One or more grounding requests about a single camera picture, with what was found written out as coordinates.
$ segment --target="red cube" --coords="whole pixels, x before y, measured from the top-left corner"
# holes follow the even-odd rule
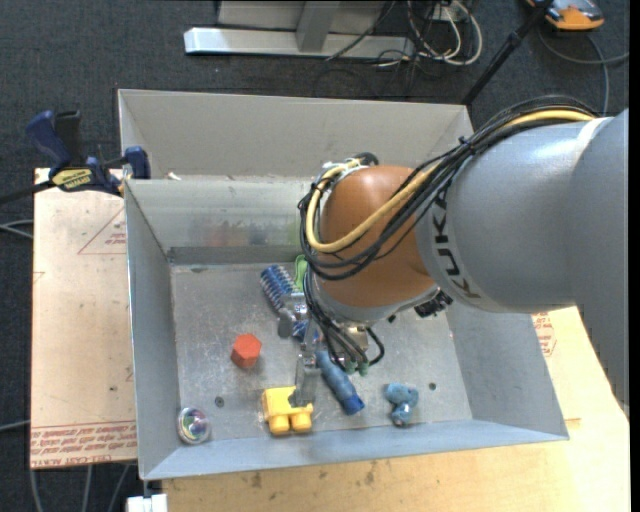
[[[240,368],[251,368],[258,357],[262,343],[253,334],[240,334],[236,337],[231,351],[231,360]]]

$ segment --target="blue plastic object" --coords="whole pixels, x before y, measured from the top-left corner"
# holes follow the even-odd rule
[[[285,305],[283,296],[293,292],[300,292],[293,278],[282,265],[271,265],[260,273],[260,286],[276,311]],[[293,323],[292,336],[303,339],[308,321],[299,320]]]
[[[347,374],[331,362],[326,350],[316,352],[316,364],[322,371],[322,377],[340,402],[344,412],[351,416],[364,408],[364,402],[358,396]]]
[[[398,427],[406,427],[411,421],[413,409],[418,405],[420,398],[418,390],[398,382],[392,382],[387,386],[385,396],[389,402],[396,405],[391,413],[391,421]]]

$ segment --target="blue clamp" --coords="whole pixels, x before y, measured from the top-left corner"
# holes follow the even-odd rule
[[[117,196],[122,195],[122,180],[113,176],[100,161],[89,156],[84,160],[79,150],[78,129],[80,123],[79,112],[69,115],[54,115],[46,110],[36,115],[27,125],[26,133],[33,145],[53,160],[49,171],[49,181],[65,192],[79,192],[94,190]],[[64,121],[65,135],[56,130],[56,120]],[[123,157],[109,162],[109,164],[128,164],[131,172],[127,177],[149,179],[151,171],[147,154],[140,146],[133,146],[125,150]]]

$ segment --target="yellow toy block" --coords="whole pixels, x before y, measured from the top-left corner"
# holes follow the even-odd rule
[[[295,386],[265,389],[262,393],[264,419],[269,423],[273,435],[282,435],[292,428],[295,432],[311,430],[313,404],[305,407],[291,407],[289,397]]]

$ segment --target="orange device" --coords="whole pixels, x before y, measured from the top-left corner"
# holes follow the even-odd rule
[[[532,7],[537,0],[525,0]],[[604,23],[604,14],[592,0],[554,0],[547,8],[546,20],[558,30],[593,30]]]

